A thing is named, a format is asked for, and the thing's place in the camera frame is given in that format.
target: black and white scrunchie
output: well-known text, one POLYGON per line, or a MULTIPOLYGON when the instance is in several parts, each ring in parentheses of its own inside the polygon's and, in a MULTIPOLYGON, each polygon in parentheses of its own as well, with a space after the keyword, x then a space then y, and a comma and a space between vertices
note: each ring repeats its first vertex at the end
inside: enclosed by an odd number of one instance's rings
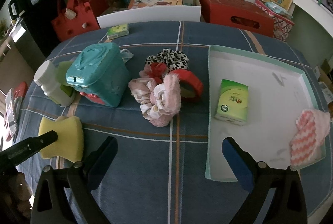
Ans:
POLYGON ((144 64, 165 63, 169 71, 188 68, 189 58, 181 51, 173 51, 171 49, 163 49, 157 56, 149 56, 144 64))

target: green tissue pack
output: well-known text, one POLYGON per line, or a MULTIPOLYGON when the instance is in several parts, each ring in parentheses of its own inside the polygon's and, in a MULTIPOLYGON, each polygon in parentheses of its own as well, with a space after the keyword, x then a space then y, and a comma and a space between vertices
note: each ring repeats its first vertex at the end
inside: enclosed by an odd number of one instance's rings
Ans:
POLYGON ((128 24, 123 24, 109 28, 106 36, 109 40, 112 40, 128 34, 129 34, 128 24))
POLYGON ((237 125, 244 125, 247 122, 248 97, 248 86, 223 79, 215 118, 237 125))

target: white bottle cap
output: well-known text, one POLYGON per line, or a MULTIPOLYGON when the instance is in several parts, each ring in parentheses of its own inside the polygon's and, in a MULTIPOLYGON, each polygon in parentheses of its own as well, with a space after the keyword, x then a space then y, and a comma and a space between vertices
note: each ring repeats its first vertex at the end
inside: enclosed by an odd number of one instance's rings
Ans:
POLYGON ((43 62, 35 73, 34 81, 39 86, 45 86, 54 83, 56 75, 56 67, 49 60, 43 62))

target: black appliance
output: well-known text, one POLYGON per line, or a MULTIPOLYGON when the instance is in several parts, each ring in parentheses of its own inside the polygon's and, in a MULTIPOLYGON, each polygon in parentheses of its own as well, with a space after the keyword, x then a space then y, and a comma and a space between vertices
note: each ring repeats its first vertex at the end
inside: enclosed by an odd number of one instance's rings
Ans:
POLYGON ((51 25, 51 20, 58 15, 57 0, 11 0, 8 10, 11 19, 23 18, 45 57, 60 43, 51 25))

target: white bottle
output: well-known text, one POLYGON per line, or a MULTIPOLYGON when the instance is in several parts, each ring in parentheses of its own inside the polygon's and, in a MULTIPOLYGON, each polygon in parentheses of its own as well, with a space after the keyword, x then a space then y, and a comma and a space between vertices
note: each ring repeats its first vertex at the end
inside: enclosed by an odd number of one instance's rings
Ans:
POLYGON ((41 86, 44 94, 62 107, 69 106, 75 97, 73 87, 64 86, 57 81, 57 68, 49 60, 45 61, 37 70, 34 81, 41 86))

